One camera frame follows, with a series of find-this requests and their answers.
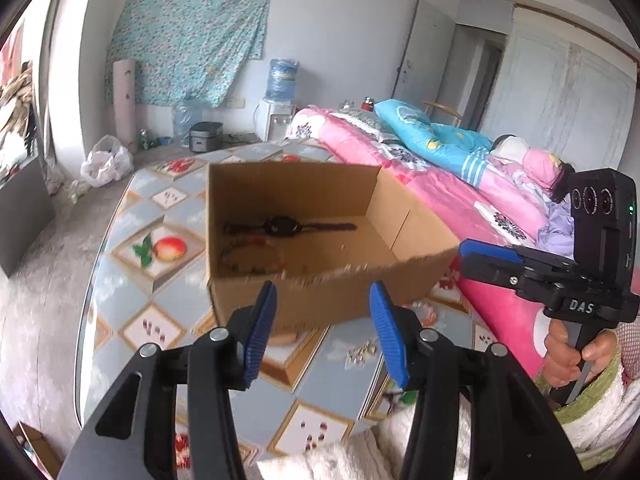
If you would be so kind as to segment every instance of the patterned tablecloth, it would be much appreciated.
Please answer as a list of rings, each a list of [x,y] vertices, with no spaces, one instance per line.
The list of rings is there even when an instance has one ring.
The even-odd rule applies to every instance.
[[[111,221],[92,273],[76,356],[76,412],[82,424],[137,348],[188,345],[216,325],[205,282],[206,165],[255,160],[339,162],[316,140],[284,140],[206,153],[138,171]],[[143,265],[153,247],[182,254]],[[414,309],[454,343],[484,350],[494,338],[444,276]],[[415,396],[395,391],[369,318],[269,346],[260,377],[230,392],[245,463],[297,454],[363,431]],[[177,431],[186,433],[186,386],[178,388]]]

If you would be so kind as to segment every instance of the screw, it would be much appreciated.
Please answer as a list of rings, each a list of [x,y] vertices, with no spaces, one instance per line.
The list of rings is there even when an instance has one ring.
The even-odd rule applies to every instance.
[[[420,339],[425,343],[433,343],[438,340],[438,333],[433,328],[425,328],[420,330]]]
[[[229,337],[229,330],[226,328],[218,327],[209,332],[209,338],[212,341],[224,341],[227,337]]]
[[[509,353],[509,350],[502,343],[495,343],[491,345],[491,353],[496,357],[505,357]]]
[[[140,355],[142,357],[151,357],[158,351],[158,347],[153,343],[147,343],[146,345],[142,345],[140,347]]]

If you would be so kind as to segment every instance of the blue gripper pad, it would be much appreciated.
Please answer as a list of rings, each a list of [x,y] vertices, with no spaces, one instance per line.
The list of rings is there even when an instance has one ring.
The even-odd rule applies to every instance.
[[[271,282],[265,282],[258,299],[255,301],[254,308],[258,309],[258,316],[244,346],[244,374],[242,378],[247,387],[260,373],[262,356],[267,347],[277,304],[278,295],[275,285]]]
[[[369,310],[378,332],[378,340],[385,357],[386,370],[391,378],[404,388],[409,382],[406,364],[406,346],[399,327],[391,313],[394,308],[391,298],[382,282],[375,282],[369,289]]]
[[[485,256],[493,256],[494,258],[508,260],[517,264],[523,263],[522,258],[513,249],[479,242],[478,240],[465,240],[460,244],[459,252],[463,258],[470,254],[484,254]]]

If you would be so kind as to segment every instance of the wall outlet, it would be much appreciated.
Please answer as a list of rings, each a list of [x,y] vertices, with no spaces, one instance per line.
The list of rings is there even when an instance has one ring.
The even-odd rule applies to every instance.
[[[244,108],[244,97],[231,97],[226,100],[227,108]]]

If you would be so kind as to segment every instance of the bracelet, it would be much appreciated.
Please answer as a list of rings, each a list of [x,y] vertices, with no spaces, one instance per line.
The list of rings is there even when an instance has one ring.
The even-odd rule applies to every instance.
[[[249,246],[271,248],[276,253],[276,256],[278,258],[277,264],[273,268],[253,266],[251,267],[251,269],[240,269],[238,264],[229,261],[230,254],[238,249]],[[279,248],[275,243],[267,238],[252,236],[242,237],[233,240],[228,247],[225,247],[220,251],[218,265],[221,268],[229,270],[236,274],[277,274],[284,270],[284,253],[282,252],[281,248]]]

